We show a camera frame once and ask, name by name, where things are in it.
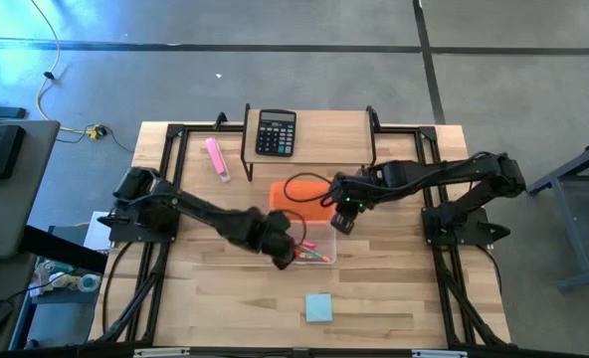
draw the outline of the wooden tabletop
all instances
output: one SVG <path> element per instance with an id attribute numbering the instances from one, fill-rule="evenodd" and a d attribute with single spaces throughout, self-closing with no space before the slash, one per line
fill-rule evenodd
<path id="1" fill-rule="evenodd" d="M 255 152 L 259 110 L 248 111 L 246 149 L 248 163 L 370 165 L 372 141 L 365 110 L 293 110 L 296 112 L 293 156 L 259 155 Z"/>
<path id="2" fill-rule="evenodd" d="M 133 165 L 159 165 L 167 124 L 142 124 Z M 443 159 L 468 156 L 460 126 L 437 126 L 437 133 Z M 205 144 L 209 136 L 217 138 L 225 156 L 232 176 L 229 183 L 222 183 L 212 167 Z M 354 166 L 260 165 L 253 182 L 248 182 L 240 147 L 241 133 L 191 133 L 182 189 L 223 208 L 267 210 L 274 181 L 301 171 L 331 178 L 337 170 L 356 170 Z M 376 147 L 379 162 L 416 160 L 409 135 L 377 134 Z M 456 199 L 467 190 L 468 185 L 452 185 L 450 197 Z M 274 268 L 267 257 L 235 248 L 213 229 L 182 218 L 169 256 L 155 345 L 446 347 L 434 261 L 421 230 L 423 206 L 421 194 L 379 205 L 359 215 L 349 237 L 337 234 L 334 265 L 292 265 L 284 271 Z M 112 251 L 107 271 L 119 248 Z M 100 336 L 102 306 L 107 304 L 110 324 L 132 297 L 142 248 L 133 244 L 119 263 L 108 302 L 98 301 L 91 339 Z M 475 247 L 461 247 L 461 260 L 472 303 L 496 335 L 509 341 L 491 261 Z M 323 292 L 332 295 L 333 322 L 307 324 L 304 296 Z M 143 307 L 145 317 L 148 300 Z M 455 304 L 453 311 L 463 338 Z M 140 319 L 139 334 L 145 321 Z"/>

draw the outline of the small blue block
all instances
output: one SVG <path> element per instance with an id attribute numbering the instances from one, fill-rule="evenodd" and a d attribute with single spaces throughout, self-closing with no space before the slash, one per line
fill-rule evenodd
<path id="1" fill-rule="evenodd" d="M 305 321 L 331 322 L 332 296 L 327 293 L 307 294 L 305 296 Z"/>

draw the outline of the wooden shelf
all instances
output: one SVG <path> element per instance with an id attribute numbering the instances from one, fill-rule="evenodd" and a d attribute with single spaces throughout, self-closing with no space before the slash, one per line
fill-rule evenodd
<path id="1" fill-rule="evenodd" d="M 293 110 L 296 135 L 292 157 L 255 152 L 259 110 L 248 111 L 244 160 L 248 164 L 347 164 L 372 163 L 372 136 L 365 110 Z"/>

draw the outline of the calculator keypad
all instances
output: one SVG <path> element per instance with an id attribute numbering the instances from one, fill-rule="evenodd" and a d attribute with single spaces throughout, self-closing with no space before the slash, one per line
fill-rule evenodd
<path id="1" fill-rule="evenodd" d="M 257 134 L 259 154 L 290 156 L 293 154 L 295 126 L 290 123 L 261 121 Z"/>

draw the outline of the calculator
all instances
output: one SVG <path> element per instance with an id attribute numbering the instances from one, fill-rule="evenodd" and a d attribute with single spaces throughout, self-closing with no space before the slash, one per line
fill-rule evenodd
<path id="1" fill-rule="evenodd" d="M 260 110 L 255 152 L 261 155 L 293 156 L 295 128 L 295 112 L 282 109 Z"/>

